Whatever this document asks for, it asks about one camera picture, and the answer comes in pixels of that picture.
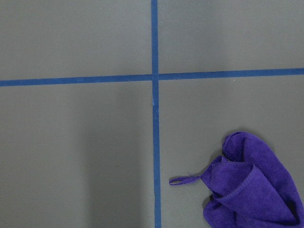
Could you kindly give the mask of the purple microfiber towel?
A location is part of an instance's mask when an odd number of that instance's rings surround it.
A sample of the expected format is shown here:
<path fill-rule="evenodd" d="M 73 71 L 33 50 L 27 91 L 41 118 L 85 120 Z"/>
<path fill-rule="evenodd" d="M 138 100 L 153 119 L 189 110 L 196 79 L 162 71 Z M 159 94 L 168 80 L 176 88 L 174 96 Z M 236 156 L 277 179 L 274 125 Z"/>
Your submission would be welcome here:
<path fill-rule="evenodd" d="M 301 228 L 304 206 L 295 182 L 271 148 L 247 132 L 228 135 L 222 155 L 200 175 L 171 179 L 172 186 L 202 180 L 211 191 L 203 216 L 213 228 Z"/>

